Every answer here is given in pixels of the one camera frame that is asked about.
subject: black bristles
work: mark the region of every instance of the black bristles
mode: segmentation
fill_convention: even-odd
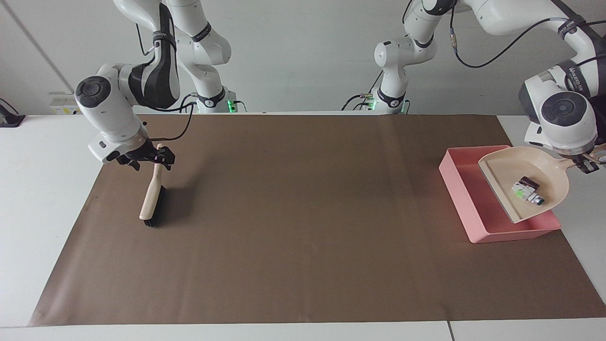
[[[154,208],[153,215],[151,219],[144,220],[143,222],[149,228],[155,228],[158,224],[158,217],[160,216],[160,207],[162,206],[162,198],[164,197],[164,192],[166,188],[164,186],[160,186],[160,192],[158,193],[158,200],[156,201],[156,207]]]

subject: wall socket panel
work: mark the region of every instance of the wall socket panel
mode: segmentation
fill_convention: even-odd
[[[50,108],[55,115],[79,115],[82,113],[73,95],[62,92],[51,92],[49,95],[52,98]]]

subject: round grey joint cover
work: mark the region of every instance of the round grey joint cover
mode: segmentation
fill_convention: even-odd
[[[87,108],[94,108],[110,95],[112,85],[101,76],[91,76],[81,81],[76,87],[76,99]]]
[[[551,124],[570,127],[581,121],[587,111],[585,97],[576,92],[560,92],[550,96],[541,107],[541,114]]]

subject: pink box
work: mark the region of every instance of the pink box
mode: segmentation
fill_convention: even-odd
[[[514,224],[484,178],[478,161],[509,146],[448,148],[440,173],[472,243],[536,238],[561,225],[552,211]]]

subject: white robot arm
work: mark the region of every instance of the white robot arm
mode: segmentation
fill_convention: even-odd
[[[590,167],[586,165],[587,153],[598,137],[588,100],[606,93],[606,59],[602,58],[606,40],[582,25],[583,18],[560,0],[415,0],[404,22],[408,34],[380,43],[375,50],[375,60],[385,72],[382,84],[373,89],[375,110],[399,112],[408,84],[404,67],[434,57],[433,32],[453,8],[471,9],[492,35],[512,34],[541,22],[541,27],[557,32],[577,52],[574,58],[526,80],[519,97],[534,122],[528,142],[571,158],[585,173],[597,170],[591,162]],[[457,53],[454,31],[451,38]]]
[[[227,103],[227,99],[218,95],[227,89],[221,85],[215,69],[201,64],[227,62],[231,48],[210,27],[199,0],[171,0],[170,8],[160,0],[114,0],[114,3],[126,17],[153,31],[153,58],[139,65],[103,65],[95,76],[78,84],[75,91],[78,106],[100,130],[88,147],[103,163],[117,160],[138,170],[138,161],[151,161],[170,169],[175,162],[174,154],[168,147],[154,148],[132,107],[162,110],[179,99],[179,45],[180,60],[187,61],[180,64],[194,79],[199,96],[211,96],[216,100],[214,106],[209,106],[211,110],[222,110],[218,104]],[[185,33],[175,32],[175,25]],[[198,72],[205,67],[211,76]]]

